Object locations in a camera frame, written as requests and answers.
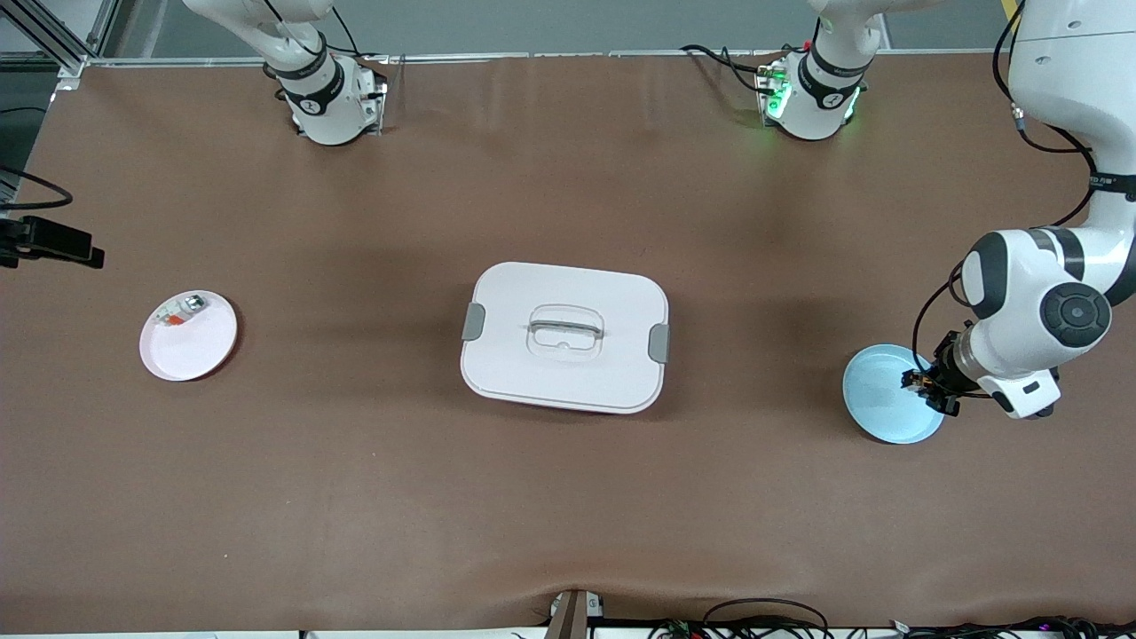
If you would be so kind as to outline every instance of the light blue plate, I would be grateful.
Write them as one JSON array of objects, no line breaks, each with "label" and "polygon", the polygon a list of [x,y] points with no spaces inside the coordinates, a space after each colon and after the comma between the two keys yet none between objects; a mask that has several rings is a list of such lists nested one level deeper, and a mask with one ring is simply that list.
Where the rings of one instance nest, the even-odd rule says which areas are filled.
[{"label": "light blue plate", "polygon": [[[930,364],[919,357],[924,368]],[[943,414],[901,387],[914,368],[911,349],[891,343],[870,346],[844,368],[844,405],[860,428],[888,443],[914,443],[938,430]]]}]

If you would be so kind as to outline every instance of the gray latch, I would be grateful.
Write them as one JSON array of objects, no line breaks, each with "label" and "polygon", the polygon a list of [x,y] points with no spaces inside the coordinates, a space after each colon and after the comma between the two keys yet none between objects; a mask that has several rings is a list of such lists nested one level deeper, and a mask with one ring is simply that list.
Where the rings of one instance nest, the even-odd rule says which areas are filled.
[{"label": "gray latch", "polygon": [[651,333],[646,342],[646,355],[659,364],[667,363],[670,354],[670,325],[655,324],[651,326]]},{"label": "gray latch", "polygon": [[466,307],[466,325],[461,327],[461,341],[471,342],[482,337],[485,327],[485,307],[476,301]]}]

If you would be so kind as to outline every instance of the cable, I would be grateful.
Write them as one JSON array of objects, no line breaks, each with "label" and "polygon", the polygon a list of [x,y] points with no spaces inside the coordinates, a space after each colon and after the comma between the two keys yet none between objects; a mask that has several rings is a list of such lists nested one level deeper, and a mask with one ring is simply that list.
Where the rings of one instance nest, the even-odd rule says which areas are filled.
[{"label": "cable", "polygon": [[701,44],[687,44],[686,47],[683,47],[679,50],[680,51],[700,51],[702,53],[705,53],[713,61],[716,61],[716,63],[718,63],[720,65],[728,66],[730,68],[730,70],[734,72],[734,77],[736,77],[737,81],[741,82],[742,85],[745,86],[746,89],[749,89],[750,91],[753,91],[754,93],[761,93],[762,96],[772,96],[774,94],[772,90],[770,90],[770,89],[766,89],[763,86],[755,86],[755,85],[750,84],[749,82],[746,82],[746,80],[744,77],[742,77],[742,72],[743,70],[746,72],[746,73],[760,73],[760,70],[758,69],[758,67],[751,67],[749,65],[740,65],[740,64],[735,63],[734,58],[729,57],[729,49],[727,49],[725,47],[721,48],[721,56],[718,56],[717,53],[715,53],[713,51],[711,51],[710,49],[707,49],[705,47],[703,47]]},{"label": "cable", "polygon": [[[1013,31],[1013,25],[1014,23],[1018,23],[1021,19],[1021,13],[1026,8],[1026,1],[1027,0],[1021,0],[1021,2],[1018,3],[1018,8],[1014,9],[1013,14],[1010,16],[1010,19],[1006,20],[1005,27],[1002,30],[1002,34],[999,35],[997,42],[994,44],[994,55],[991,57],[991,72],[994,75],[994,84],[996,84],[999,91],[1001,91],[1002,94],[1005,96],[1005,99],[1010,100],[1010,103],[1011,106],[1013,106],[1014,109],[1017,109],[1018,107],[1013,102],[1013,96],[1010,94],[1010,86],[1006,84],[1005,78],[1002,77],[1002,66],[999,64],[999,56],[1001,56],[1002,47],[1005,44],[1006,39],[1010,38],[1010,33],[1013,32],[1013,38],[1010,41],[1010,53],[1008,56],[1009,58],[1008,61],[1013,61],[1013,45],[1018,41],[1018,33]],[[1034,149],[1037,149],[1039,151],[1045,151],[1047,153],[1080,153],[1080,157],[1084,158],[1085,160],[1085,165],[1088,166],[1089,174],[1096,173],[1096,160],[1093,159],[1092,149],[1081,143],[1080,140],[1078,140],[1075,135],[1072,135],[1068,131],[1046,124],[1046,126],[1053,130],[1058,135],[1064,138],[1064,140],[1069,142],[1069,144],[1072,147],[1071,149],[1054,149],[1052,147],[1045,147],[1038,144],[1037,142],[1035,142],[1029,138],[1029,135],[1026,133],[1024,115],[1022,118],[1016,118],[1016,119],[1019,121],[1017,124],[1018,135],[1020,135],[1022,141],[1025,141]],[[1053,224],[1050,224],[1050,226],[1061,226],[1068,223],[1070,219],[1076,217],[1077,214],[1085,210],[1085,207],[1088,206],[1088,200],[1092,197],[1093,197],[1093,190],[1088,189],[1088,191],[1085,193],[1085,197],[1081,198],[1080,204],[1078,204],[1071,211],[1066,214],[1063,217],[1061,217]]]},{"label": "cable", "polygon": [[1037,149],[1038,151],[1045,151],[1046,153],[1079,153],[1077,149],[1054,149],[1053,147],[1043,147],[1037,142],[1034,142],[1029,135],[1026,135],[1026,131],[1022,128],[1018,130],[1018,135],[1021,135],[1021,140],[1029,144],[1030,147]]},{"label": "cable", "polygon": [[[994,55],[991,57],[991,70],[994,74],[994,83],[997,84],[999,90],[1002,92],[1003,96],[1005,96],[1006,100],[1010,100],[1011,103],[1013,103],[1013,97],[1010,94],[1010,86],[1006,84],[1005,78],[1002,76],[1002,66],[999,64],[999,57],[1002,55],[1002,48],[1003,48],[1003,45],[1005,45],[1005,41],[1006,41],[1008,38],[1010,38],[1010,34],[1012,32],[1013,33],[1013,38],[1010,40],[1010,53],[1008,56],[1008,61],[1012,61],[1013,60],[1013,45],[1014,45],[1014,43],[1018,40],[1018,33],[1016,31],[1013,31],[1013,25],[1014,25],[1014,23],[1018,23],[1020,20],[1021,13],[1022,13],[1022,10],[1025,8],[1026,8],[1026,0],[1021,0],[1021,2],[1018,5],[1018,8],[1014,9],[1013,14],[1010,16],[1010,19],[1006,20],[1005,27],[1002,30],[1002,34],[999,36],[997,42],[994,44]],[[1054,149],[1052,147],[1045,147],[1045,146],[1038,144],[1037,142],[1034,142],[1029,138],[1029,135],[1026,133],[1025,123],[1024,122],[1020,122],[1018,124],[1018,134],[1021,136],[1021,139],[1027,144],[1029,144],[1030,147],[1033,147],[1033,148],[1035,148],[1035,149],[1037,149],[1039,151],[1045,151],[1047,153],[1077,153],[1077,152],[1079,152],[1083,156],[1085,156],[1086,161],[1089,161],[1092,159],[1087,155],[1088,149],[1086,149],[1085,146],[1080,143],[1080,141],[1075,141],[1076,139],[1072,138],[1072,135],[1070,135],[1068,131],[1064,131],[1063,128],[1059,128],[1056,126],[1052,126],[1052,125],[1049,125],[1049,124],[1046,124],[1046,126],[1049,126],[1050,128],[1052,128],[1053,131],[1055,131],[1058,134],[1060,134],[1062,138],[1064,138],[1066,140],[1068,140],[1069,143],[1072,144],[1072,148],[1071,149]]]},{"label": "cable", "polygon": [[742,74],[738,70],[737,65],[734,64],[734,58],[729,57],[729,49],[726,49],[725,47],[722,47],[721,48],[721,55],[726,57],[726,63],[729,65],[729,68],[733,69],[734,77],[736,77],[737,81],[742,83],[742,86],[745,86],[750,91],[753,91],[754,93],[760,93],[762,96],[772,96],[774,94],[772,89],[766,89],[765,86],[757,86],[757,85],[750,84],[749,82],[745,81],[744,77],[742,77]]},{"label": "cable", "polygon": [[335,14],[335,19],[340,20],[340,26],[343,27],[343,33],[348,34],[348,41],[351,42],[351,51],[349,52],[354,52],[356,56],[362,57],[362,53],[359,52],[359,45],[354,43],[354,35],[351,35],[351,30],[348,28],[348,23],[343,22],[343,16],[340,15],[340,10],[332,7],[332,13]]},{"label": "cable", "polygon": [[1074,217],[1077,217],[1078,213],[1085,210],[1085,207],[1088,206],[1088,200],[1091,200],[1092,198],[1093,198],[1093,190],[1089,189],[1085,191],[1085,197],[1080,199],[1080,204],[1078,204],[1072,210],[1070,210],[1068,215],[1066,215],[1061,219],[1058,219],[1053,224],[1050,224],[1050,226],[1063,226],[1067,222],[1069,222]]},{"label": "cable", "polygon": [[36,184],[51,189],[52,191],[61,196],[61,198],[58,200],[51,200],[47,202],[0,204],[0,210],[43,210],[47,208],[59,208],[75,201],[75,198],[67,191],[67,189],[64,189],[62,186],[53,182],[49,182],[37,175],[32,175],[31,173],[27,173],[25,171],[12,168],[10,166],[5,166],[2,164],[0,164],[0,173],[10,173],[12,175],[18,175],[19,177],[23,177],[24,180],[31,180],[32,182],[35,182]]},{"label": "cable", "polygon": [[292,38],[292,40],[295,40],[296,44],[299,44],[301,49],[318,58],[319,57],[318,51],[312,51],[311,49],[308,49],[308,45],[304,44],[302,40],[296,38],[294,33],[292,33],[292,30],[289,28],[287,24],[284,23],[284,18],[281,16],[281,13],[277,11],[276,7],[273,6],[273,0],[264,0],[264,2],[265,6],[268,7],[268,10],[272,11],[274,16],[276,16],[276,22],[281,23],[281,26],[284,27],[284,31],[287,32],[287,34]]},{"label": "cable", "polygon": [[14,114],[16,111],[40,111],[41,114],[45,114],[48,109],[43,107],[15,107],[11,109],[0,109],[0,115]]},{"label": "cable", "polygon": [[946,279],[946,290],[951,292],[951,297],[953,297],[954,301],[959,302],[960,306],[970,308],[970,304],[962,299],[959,291],[954,290],[954,283],[962,279],[962,275],[959,275],[960,271],[962,271],[962,262],[955,264],[954,268],[951,269],[951,275]]},{"label": "cable", "polygon": [[801,604],[799,601],[793,601],[791,599],[778,599],[776,597],[749,597],[749,598],[744,598],[744,599],[730,599],[729,601],[722,601],[721,604],[718,604],[716,606],[711,606],[710,609],[708,609],[705,612],[705,614],[702,615],[702,623],[708,623],[710,621],[710,615],[712,615],[713,613],[716,613],[716,612],[718,612],[720,609],[733,607],[733,606],[741,606],[741,605],[744,605],[744,604],[776,604],[776,605],[779,605],[779,606],[791,606],[791,607],[794,607],[794,608],[801,608],[802,611],[808,611],[808,612],[812,613],[813,615],[816,615],[817,619],[820,620],[820,623],[826,629],[826,631],[828,629],[828,617],[826,617],[824,614],[821,614],[821,612],[818,611],[817,608],[813,608],[812,606],[810,606],[808,604]]},{"label": "cable", "polygon": [[943,389],[944,391],[951,395],[958,397],[969,397],[971,399],[989,399],[989,396],[985,393],[979,395],[975,392],[958,392],[953,389],[946,388],[945,385],[936,381],[934,377],[928,376],[927,370],[924,368],[922,366],[922,362],[919,362],[919,326],[922,325],[922,320],[927,315],[927,310],[930,309],[932,305],[935,304],[935,300],[938,299],[939,296],[942,296],[944,292],[946,292],[947,289],[951,288],[952,283],[953,283],[952,279],[949,279],[946,282],[944,282],[943,285],[936,289],[935,292],[932,293],[929,298],[927,298],[927,301],[924,302],[922,308],[919,309],[919,315],[916,316],[914,326],[911,327],[911,360],[916,363],[916,368],[919,370],[919,373],[922,376],[927,377],[928,380],[932,381],[932,383],[934,383],[935,385],[937,385],[938,388]]},{"label": "cable", "polygon": [[904,639],[1021,639],[1014,631],[1041,631],[1061,634],[1062,639],[1120,639],[1136,632],[1136,621],[1122,625],[1096,624],[1083,617],[1037,616],[1006,625],[962,624],[945,628],[911,628]]},{"label": "cable", "polygon": [[736,67],[737,69],[744,70],[746,73],[759,73],[759,70],[760,70],[760,69],[758,69],[758,67],[751,67],[749,65],[740,65],[740,64],[736,64],[736,63],[730,64],[729,60],[727,60],[726,58],[722,58],[718,53],[715,53],[713,51],[711,51],[710,49],[707,49],[705,47],[703,47],[701,44],[687,44],[686,47],[680,48],[679,51],[687,51],[687,52],[690,52],[690,51],[698,51],[700,53],[705,53],[711,60],[718,63],[719,65],[733,66],[733,67]]}]

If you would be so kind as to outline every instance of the container lid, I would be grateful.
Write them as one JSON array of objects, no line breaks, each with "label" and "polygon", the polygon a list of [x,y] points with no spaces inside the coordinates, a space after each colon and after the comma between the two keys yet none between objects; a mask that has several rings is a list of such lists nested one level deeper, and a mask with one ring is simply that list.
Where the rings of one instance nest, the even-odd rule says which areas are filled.
[{"label": "container lid", "polygon": [[482,274],[461,372],[477,393],[636,413],[662,389],[667,297],[641,275],[509,262]]}]

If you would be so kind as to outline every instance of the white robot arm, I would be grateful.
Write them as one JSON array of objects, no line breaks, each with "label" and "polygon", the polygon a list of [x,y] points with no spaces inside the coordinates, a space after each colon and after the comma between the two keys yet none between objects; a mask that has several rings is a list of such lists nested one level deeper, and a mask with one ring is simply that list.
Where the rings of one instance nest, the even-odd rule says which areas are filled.
[{"label": "white robot arm", "polygon": [[951,333],[927,375],[905,382],[958,414],[979,388],[1011,417],[1044,416],[1055,368],[1095,347],[1111,308],[1136,291],[1136,11],[1130,0],[1028,0],[1010,91],[1037,119],[1092,148],[1088,218],[1076,229],[997,231],[967,255],[962,290],[978,321]]},{"label": "white robot arm", "polygon": [[770,65],[759,86],[766,121],[803,140],[832,136],[850,117],[863,74],[883,34],[872,18],[888,11],[922,9],[942,0],[807,0],[818,14],[807,50]]},{"label": "white robot arm", "polygon": [[379,124],[385,81],[337,56],[312,22],[332,0],[184,0],[192,11],[232,31],[276,75],[296,126],[314,142],[343,144]]}]

